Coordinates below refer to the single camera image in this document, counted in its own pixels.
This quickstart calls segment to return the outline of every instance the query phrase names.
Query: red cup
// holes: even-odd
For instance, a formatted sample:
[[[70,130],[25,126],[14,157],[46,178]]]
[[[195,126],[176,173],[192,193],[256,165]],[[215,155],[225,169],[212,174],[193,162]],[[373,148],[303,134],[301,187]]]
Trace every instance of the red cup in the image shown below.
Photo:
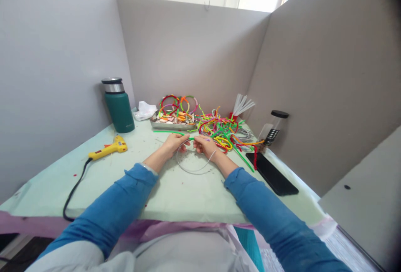
[[[235,122],[237,121],[238,115],[233,115],[233,113],[230,112],[230,114],[228,116],[229,116],[229,119],[232,119]]]

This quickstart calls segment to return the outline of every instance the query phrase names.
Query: black cable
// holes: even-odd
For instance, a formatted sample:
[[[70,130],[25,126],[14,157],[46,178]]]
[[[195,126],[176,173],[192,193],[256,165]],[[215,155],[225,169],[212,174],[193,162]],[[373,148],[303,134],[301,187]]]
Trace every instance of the black cable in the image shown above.
[[[72,195],[74,194],[76,188],[77,188],[78,185],[81,183],[81,180],[82,180],[82,178],[84,177],[86,166],[87,166],[88,163],[90,163],[91,161],[92,161],[92,158],[88,158],[88,160],[85,162],[84,170],[82,171],[81,178],[78,180],[78,182],[76,183],[76,185],[72,188],[72,191],[70,192],[70,194],[69,194],[69,196],[68,196],[68,198],[67,198],[67,201],[66,201],[66,203],[64,204],[64,208],[63,208],[63,218],[66,219],[67,221],[74,222],[74,220],[75,220],[75,219],[70,218],[70,217],[68,217],[68,216],[66,215],[66,209],[67,209],[68,203],[70,203],[70,200],[71,200]]]
[[[13,260],[13,259],[6,259],[5,257],[0,257],[0,260],[9,264],[25,264],[27,262],[31,262],[38,258],[38,255],[29,259],[24,259],[22,261]]]

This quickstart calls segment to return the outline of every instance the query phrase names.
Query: black phone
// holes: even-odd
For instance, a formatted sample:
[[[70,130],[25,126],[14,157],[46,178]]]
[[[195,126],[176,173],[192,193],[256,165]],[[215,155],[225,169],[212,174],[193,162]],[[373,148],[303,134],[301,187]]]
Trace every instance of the black phone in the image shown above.
[[[255,153],[247,153],[246,156],[253,164]],[[256,167],[276,195],[287,196],[299,193],[299,190],[261,153],[257,153]]]

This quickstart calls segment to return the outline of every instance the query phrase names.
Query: hand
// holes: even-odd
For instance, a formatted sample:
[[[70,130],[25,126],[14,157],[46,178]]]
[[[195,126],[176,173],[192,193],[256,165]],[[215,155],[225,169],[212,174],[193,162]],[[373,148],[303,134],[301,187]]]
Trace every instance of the hand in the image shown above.
[[[189,134],[181,135],[177,133],[171,133],[160,149],[163,149],[166,152],[168,158],[173,157],[174,153],[177,151],[179,146],[189,138]],[[187,141],[184,145],[181,145],[180,152],[185,153],[187,148],[185,145],[190,145],[190,142]]]
[[[204,135],[195,136],[193,147],[196,148],[198,153],[205,154],[207,159],[209,159],[212,156],[213,152],[216,151],[216,154],[214,154],[211,159],[212,162],[216,162],[217,155],[220,153],[222,154],[222,152],[220,152],[220,150],[218,149],[218,146],[213,142],[213,138]]]

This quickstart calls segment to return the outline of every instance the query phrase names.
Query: person's right hand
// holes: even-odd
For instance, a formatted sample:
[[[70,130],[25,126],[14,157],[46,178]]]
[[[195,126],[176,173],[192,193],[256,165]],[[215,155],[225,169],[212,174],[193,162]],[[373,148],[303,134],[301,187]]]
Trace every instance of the person's right hand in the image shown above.
[[[217,154],[221,153],[218,146],[213,142],[213,138],[199,135],[194,137],[195,140],[193,142],[193,147],[196,148],[198,153],[203,153],[209,159],[213,152],[218,152]],[[214,162],[216,159],[216,155],[213,155],[211,161]]]

